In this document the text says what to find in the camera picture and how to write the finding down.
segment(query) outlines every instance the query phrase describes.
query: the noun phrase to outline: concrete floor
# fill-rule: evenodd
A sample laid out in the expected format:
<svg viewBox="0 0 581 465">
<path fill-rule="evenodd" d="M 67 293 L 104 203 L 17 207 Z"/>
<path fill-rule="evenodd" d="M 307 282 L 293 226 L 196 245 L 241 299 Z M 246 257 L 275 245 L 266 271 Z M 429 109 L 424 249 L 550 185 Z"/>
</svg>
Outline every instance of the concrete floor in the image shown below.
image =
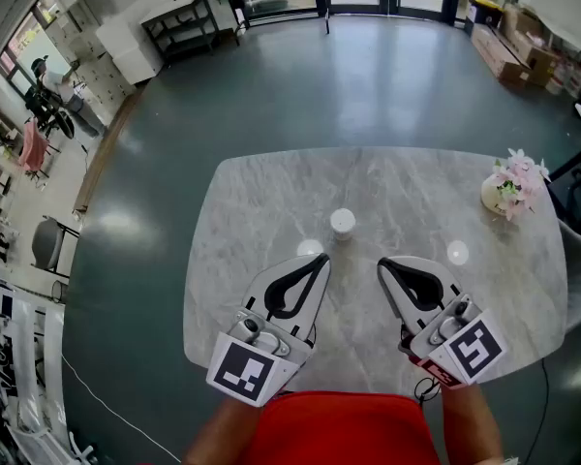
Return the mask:
<svg viewBox="0 0 581 465">
<path fill-rule="evenodd" d="M 566 99 L 497 83 L 462 31 L 397 18 L 334 17 L 330 36 L 322 20 L 262 26 L 241 47 L 153 79 L 89 207 L 63 353 L 110 408 L 175 455 L 221 398 L 182 339 L 189 249 L 215 168 L 229 157 L 343 145 L 496 156 L 522 147 L 553 170 L 581 149 L 581 122 Z M 547 366 L 551 401 L 530 463 L 572 463 L 581 452 L 581 326 Z M 63 378 L 69 425 L 102 463 L 173 463 L 66 366 Z M 523 458 L 542 410 L 539 365 L 486 391 L 507 454 Z M 437 400 L 426 414 L 442 450 Z"/>
</svg>

